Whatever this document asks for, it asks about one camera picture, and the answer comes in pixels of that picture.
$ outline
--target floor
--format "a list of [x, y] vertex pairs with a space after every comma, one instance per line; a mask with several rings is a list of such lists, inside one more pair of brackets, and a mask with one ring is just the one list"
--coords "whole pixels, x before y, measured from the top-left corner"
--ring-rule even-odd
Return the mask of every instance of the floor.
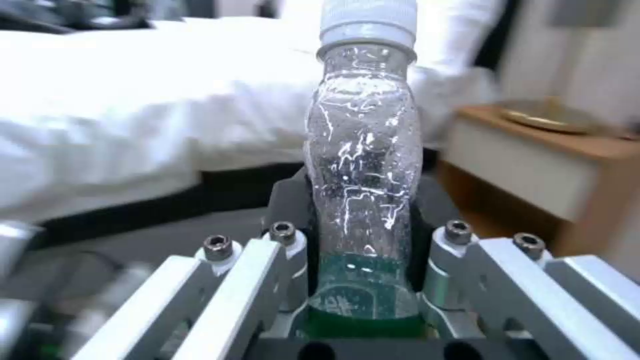
[[[69, 255], [94, 250], [119, 262], [142, 261], [158, 267], [169, 255], [192, 256], [202, 241], [212, 234], [224, 234], [246, 242], [258, 236], [266, 209], [247, 209], [213, 213], [180, 222], [149, 227], [129, 233], [80, 241], [70, 245], [39, 250], [26, 256], [19, 272], [5, 284], [3, 295], [20, 299], [38, 299]], [[91, 256], [82, 256], [74, 275], [57, 296], [59, 302], [85, 300], [106, 285], [113, 271]]]

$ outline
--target bed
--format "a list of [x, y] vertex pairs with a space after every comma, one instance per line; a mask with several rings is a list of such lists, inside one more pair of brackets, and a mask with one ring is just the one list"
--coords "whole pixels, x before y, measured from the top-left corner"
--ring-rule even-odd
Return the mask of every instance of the bed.
[[[504, 13], [495, 6], [464, 16], [449, 8], [484, 30], [469, 40], [452, 27], [447, 34], [466, 42], [417, 47], [424, 62], [410, 84], [433, 129], [423, 136], [425, 168], [455, 107], [494, 100], [490, 70], [517, 1]], [[273, 183], [301, 167], [304, 114], [322, 71], [306, 37], [315, 28], [292, 31], [301, 19], [286, 14], [64, 37], [0, 31], [0, 218], [42, 224], [50, 246], [265, 206]]]

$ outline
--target bottle neck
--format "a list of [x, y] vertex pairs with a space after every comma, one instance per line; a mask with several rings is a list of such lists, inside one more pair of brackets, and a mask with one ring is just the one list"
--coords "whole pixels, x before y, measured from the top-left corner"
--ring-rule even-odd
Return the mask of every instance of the bottle neck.
[[345, 44], [327, 51], [324, 78], [350, 74], [380, 74], [406, 80], [409, 56], [382, 44]]

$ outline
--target gold tray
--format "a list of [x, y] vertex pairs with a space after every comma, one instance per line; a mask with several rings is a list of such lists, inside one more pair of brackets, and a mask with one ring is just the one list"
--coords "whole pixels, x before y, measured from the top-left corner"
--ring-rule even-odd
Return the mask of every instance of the gold tray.
[[544, 101], [512, 100], [498, 103], [498, 112], [518, 124], [567, 134], [593, 134], [598, 132], [599, 121], [584, 111], [565, 108], [555, 118], [546, 116], [548, 105]]

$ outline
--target drawer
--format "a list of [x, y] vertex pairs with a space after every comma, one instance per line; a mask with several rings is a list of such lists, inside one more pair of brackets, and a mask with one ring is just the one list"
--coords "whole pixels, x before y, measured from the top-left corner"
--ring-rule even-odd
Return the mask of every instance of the drawer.
[[445, 160], [561, 219], [576, 221], [598, 163], [506, 131], [458, 119]]

